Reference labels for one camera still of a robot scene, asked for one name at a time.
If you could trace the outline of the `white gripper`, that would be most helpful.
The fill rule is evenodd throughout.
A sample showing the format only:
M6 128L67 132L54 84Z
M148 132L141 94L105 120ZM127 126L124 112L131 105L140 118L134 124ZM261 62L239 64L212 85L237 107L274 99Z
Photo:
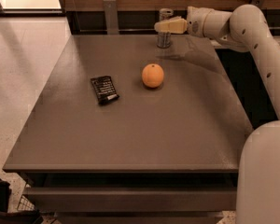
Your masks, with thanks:
M181 16L171 17L156 22L154 29L158 33L183 34L187 31L192 36L206 37L204 24L212 11L212 8L188 7L187 20L184 20Z

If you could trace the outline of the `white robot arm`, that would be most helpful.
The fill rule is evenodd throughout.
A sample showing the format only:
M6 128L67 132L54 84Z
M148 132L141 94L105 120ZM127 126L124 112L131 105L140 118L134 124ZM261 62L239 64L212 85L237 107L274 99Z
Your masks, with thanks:
M236 224L280 224L280 44L263 12L251 4L232 12L189 7L185 19L158 21L154 30L187 32L250 54L258 78L248 84L267 97L276 120L258 126L245 141L237 180Z

